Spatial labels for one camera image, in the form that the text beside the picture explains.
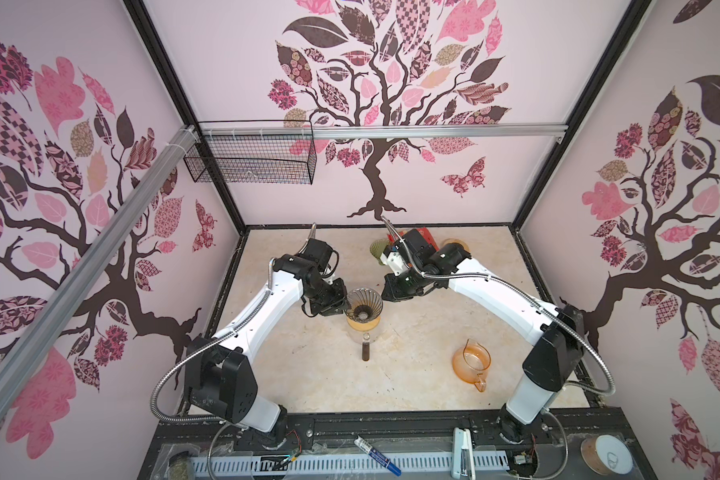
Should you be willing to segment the clear glass carafe brown handle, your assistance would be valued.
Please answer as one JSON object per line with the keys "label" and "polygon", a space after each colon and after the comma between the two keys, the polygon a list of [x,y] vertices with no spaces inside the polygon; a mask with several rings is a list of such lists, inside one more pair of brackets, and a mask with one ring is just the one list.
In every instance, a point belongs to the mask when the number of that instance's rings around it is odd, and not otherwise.
{"label": "clear glass carafe brown handle", "polygon": [[361,359],[368,362],[371,358],[371,345],[377,340],[380,334],[380,328],[374,328],[367,331],[349,329],[350,337],[360,345]]}

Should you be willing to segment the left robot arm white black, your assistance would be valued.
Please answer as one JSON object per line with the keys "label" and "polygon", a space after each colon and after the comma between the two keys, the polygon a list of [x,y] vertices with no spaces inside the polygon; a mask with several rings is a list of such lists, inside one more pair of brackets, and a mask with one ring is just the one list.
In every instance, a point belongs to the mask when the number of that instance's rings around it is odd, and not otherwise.
{"label": "left robot arm white black", "polygon": [[213,418],[263,434],[284,435],[287,410],[259,393],[253,361],[284,314],[299,305],[304,315],[340,315],[347,289],[334,276],[339,254],[328,243],[309,239],[296,254],[270,261],[267,282],[226,327],[194,343],[184,367],[185,394]]}

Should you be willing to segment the clear ribbed glass dripper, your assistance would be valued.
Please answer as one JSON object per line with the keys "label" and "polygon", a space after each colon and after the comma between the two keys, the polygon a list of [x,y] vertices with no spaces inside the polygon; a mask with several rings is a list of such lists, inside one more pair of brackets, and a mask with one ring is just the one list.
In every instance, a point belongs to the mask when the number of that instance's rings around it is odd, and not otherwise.
{"label": "clear ribbed glass dripper", "polygon": [[350,321],[368,324],[380,318],[383,311],[381,295],[369,288],[357,288],[347,294],[345,315]]}

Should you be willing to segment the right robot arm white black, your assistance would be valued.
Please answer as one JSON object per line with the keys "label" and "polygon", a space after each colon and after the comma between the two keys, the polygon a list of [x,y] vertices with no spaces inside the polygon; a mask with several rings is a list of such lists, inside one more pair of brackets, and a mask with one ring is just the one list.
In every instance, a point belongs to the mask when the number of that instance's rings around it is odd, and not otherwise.
{"label": "right robot arm white black", "polygon": [[384,277],[383,300],[407,301],[447,288],[487,309],[531,345],[522,363],[523,376],[498,420],[506,442],[520,444],[528,439],[529,427],[563,390],[583,357],[581,313],[526,294],[458,243],[435,249],[417,230],[386,246],[380,262],[391,270]]}

